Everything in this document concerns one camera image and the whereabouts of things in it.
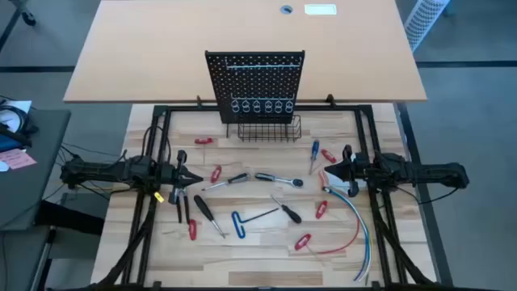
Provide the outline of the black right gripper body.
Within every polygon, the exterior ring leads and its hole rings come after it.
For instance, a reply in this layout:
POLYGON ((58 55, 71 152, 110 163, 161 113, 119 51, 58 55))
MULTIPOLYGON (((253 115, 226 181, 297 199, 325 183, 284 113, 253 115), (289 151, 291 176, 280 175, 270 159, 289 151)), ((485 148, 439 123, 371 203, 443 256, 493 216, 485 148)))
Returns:
POLYGON ((348 182, 347 195, 349 197, 356 197, 360 191, 367 188, 367 184, 364 180, 357 177, 355 154, 352 152, 351 145, 347 144, 344 146, 342 157, 345 163, 346 181, 348 182))

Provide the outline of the large black screwdriver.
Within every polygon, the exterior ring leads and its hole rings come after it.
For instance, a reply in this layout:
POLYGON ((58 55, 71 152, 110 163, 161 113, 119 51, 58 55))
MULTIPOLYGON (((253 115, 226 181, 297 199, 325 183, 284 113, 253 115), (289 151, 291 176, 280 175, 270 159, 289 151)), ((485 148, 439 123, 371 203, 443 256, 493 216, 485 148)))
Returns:
POLYGON ((217 232, 222 238, 225 238, 225 233, 222 231, 222 229, 217 224, 210 208, 205 203, 203 198, 199 195, 194 196, 194 202, 196 206, 199 208, 200 212, 213 224, 213 226, 216 228, 217 232))

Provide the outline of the blue handled screwdriver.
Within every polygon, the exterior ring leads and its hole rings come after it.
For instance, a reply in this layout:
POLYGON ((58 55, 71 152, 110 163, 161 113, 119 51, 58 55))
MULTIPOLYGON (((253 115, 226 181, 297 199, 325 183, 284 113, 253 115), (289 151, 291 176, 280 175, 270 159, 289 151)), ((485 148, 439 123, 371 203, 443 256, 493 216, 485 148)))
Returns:
POLYGON ((313 141, 312 149, 311 149, 311 156, 310 156, 310 165, 309 165, 309 174, 311 175, 313 172, 313 164, 317 159, 317 155, 319 152, 319 145, 320 141, 318 139, 315 139, 313 141))

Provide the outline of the black handled pliers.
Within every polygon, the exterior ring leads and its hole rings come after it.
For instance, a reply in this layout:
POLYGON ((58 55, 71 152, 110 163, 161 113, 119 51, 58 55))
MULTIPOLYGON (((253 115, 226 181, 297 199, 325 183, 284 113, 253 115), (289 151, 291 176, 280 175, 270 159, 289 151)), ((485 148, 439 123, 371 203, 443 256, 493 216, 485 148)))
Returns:
POLYGON ((168 202, 176 207, 179 224, 183 221, 183 215, 185 216, 185 222, 190 222, 190 207, 186 188, 173 187, 168 202))

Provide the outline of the small black screwdriver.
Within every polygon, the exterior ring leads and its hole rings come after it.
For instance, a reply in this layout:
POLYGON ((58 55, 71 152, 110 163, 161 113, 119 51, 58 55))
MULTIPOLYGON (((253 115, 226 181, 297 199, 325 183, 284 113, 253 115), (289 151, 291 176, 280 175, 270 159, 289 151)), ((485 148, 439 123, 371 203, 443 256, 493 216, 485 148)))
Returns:
POLYGON ((291 210, 287 205, 282 204, 274 196, 271 196, 271 198, 274 202, 276 202, 281 207, 281 209, 291 218, 292 221, 294 221, 296 224, 302 223, 301 217, 296 212, 291 210))

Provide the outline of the blue T-handle hex key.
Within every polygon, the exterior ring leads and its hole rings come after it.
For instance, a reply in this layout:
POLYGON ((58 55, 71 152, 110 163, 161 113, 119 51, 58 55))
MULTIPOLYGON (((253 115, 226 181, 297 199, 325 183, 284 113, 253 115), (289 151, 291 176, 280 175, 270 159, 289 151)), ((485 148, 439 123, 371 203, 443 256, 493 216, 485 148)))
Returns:
POLYGON ((275 209, 269 210, 269 211, 267 211, 265 213, 260 213, 259 215, 256 215, 254 217, 250 217, 250 218, 247 218, 247 219, 242 219, 238 211, 233 211, 231 213, 231 218, 232 218, 233 226, 234 226, 234 228, 236 230, 237 236, 240 239, 243 239, 243 238, 246 237, 246 230, 245 230, 244 225, 247 222, 259 219, 259 218, 264 217, 264 216, 266 216, 268 214, 274 213, 274 212, 276 212, 278 210, 279 210, 278 208, 275 208, 275 209))

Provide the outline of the silver ratchet wrench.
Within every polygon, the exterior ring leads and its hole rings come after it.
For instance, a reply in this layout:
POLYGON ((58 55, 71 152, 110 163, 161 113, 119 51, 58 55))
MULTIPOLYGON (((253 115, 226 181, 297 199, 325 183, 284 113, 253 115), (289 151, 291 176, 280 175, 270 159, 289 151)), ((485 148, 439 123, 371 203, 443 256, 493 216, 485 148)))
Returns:
POLYGON ((254 177, 259 180, 269 181, 269 182, 281 182, 285 184, 289 184, 294 188, 302 188, 304 186, 304 182, 302 179, 284 179, 274 175, 264 174, 264 173, 255 173, 254 177))

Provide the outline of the black metal pegboard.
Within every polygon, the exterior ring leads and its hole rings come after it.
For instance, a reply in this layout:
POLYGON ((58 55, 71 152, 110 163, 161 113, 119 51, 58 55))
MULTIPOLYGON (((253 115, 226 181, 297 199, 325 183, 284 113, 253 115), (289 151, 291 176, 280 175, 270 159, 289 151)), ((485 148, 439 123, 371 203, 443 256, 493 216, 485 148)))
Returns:
POLYGON ((227 69, 227 57, 303 57, 305 51, 295 52, 210 52, 205 53, 212 88, 224 124, 246 120, 287 117, 290 114, 234 113, 230 109, 233 97, 294 98, 296 100, 303 66, 292 69, 227 69))

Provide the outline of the tan wooden desk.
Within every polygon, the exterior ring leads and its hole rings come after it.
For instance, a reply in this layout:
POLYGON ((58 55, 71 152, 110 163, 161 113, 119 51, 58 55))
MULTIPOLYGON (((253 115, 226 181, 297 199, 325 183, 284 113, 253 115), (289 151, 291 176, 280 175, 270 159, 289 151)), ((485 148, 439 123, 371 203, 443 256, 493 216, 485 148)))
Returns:
POLYGON ((395 0, 102 0, 65 101, 211 100, 207 51, 301 50, 301 101, 427 97, 395 0), (337 14, 307 15, 306 4, 337 14))

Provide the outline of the dark grey side table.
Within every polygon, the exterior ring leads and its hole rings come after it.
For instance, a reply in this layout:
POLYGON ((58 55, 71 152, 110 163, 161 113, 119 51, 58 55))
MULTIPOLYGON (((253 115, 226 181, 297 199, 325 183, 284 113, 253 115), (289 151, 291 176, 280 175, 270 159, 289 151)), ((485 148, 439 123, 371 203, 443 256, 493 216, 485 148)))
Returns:
POLYGON ((36 162, 0 172, 0 231, 25 230, 32 226, 70 116, 68 110, 30 112, 39 131, 31 136, 32 146, 27 154, 36 162))

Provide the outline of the pink paper note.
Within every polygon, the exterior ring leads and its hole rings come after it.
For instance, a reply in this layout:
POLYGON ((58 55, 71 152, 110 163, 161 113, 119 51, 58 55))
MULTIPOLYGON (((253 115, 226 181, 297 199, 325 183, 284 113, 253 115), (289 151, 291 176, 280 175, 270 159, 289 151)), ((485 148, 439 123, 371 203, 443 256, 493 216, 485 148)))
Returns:
POLYGON ((26 150, 13 149, 0 153, 0 172, 16 170, 36 164, 26 150))

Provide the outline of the white perforated panel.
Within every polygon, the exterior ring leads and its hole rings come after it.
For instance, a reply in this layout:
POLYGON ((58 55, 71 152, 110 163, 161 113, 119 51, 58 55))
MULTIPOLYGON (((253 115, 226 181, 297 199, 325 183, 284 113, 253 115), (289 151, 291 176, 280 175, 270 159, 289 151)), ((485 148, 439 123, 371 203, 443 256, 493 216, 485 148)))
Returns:
POLYGON ((417 0, 404 23, 410 49, 414 52, 422 43, 450 0, 417 0))

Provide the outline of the white paper sheet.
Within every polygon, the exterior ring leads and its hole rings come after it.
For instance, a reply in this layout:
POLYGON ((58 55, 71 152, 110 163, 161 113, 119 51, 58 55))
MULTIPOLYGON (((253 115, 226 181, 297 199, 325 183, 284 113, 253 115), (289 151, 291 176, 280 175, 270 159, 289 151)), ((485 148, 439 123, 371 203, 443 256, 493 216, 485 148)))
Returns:
POLYGON ((0 100, 0 125, 12 133, 29 134, 31 121, 29 110, 31 101, 0 100))

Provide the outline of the blue object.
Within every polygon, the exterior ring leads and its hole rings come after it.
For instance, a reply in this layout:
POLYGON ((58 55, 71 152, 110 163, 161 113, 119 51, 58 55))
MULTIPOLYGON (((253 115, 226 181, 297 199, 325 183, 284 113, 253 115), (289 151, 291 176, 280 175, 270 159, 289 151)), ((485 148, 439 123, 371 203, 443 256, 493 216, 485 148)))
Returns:
POLYGON ((10 137, 0 135, 0 153, 19 148, 21 144, 10 137))

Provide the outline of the silver screwdriver holder rail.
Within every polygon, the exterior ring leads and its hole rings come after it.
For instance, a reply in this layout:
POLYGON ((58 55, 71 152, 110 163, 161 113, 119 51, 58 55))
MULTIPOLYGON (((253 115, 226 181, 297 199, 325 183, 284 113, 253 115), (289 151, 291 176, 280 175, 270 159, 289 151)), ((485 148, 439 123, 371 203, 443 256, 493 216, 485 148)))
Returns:
POLYGON ((227 57, 227 69, 292 69, 303 66, 303 57, 227 57))

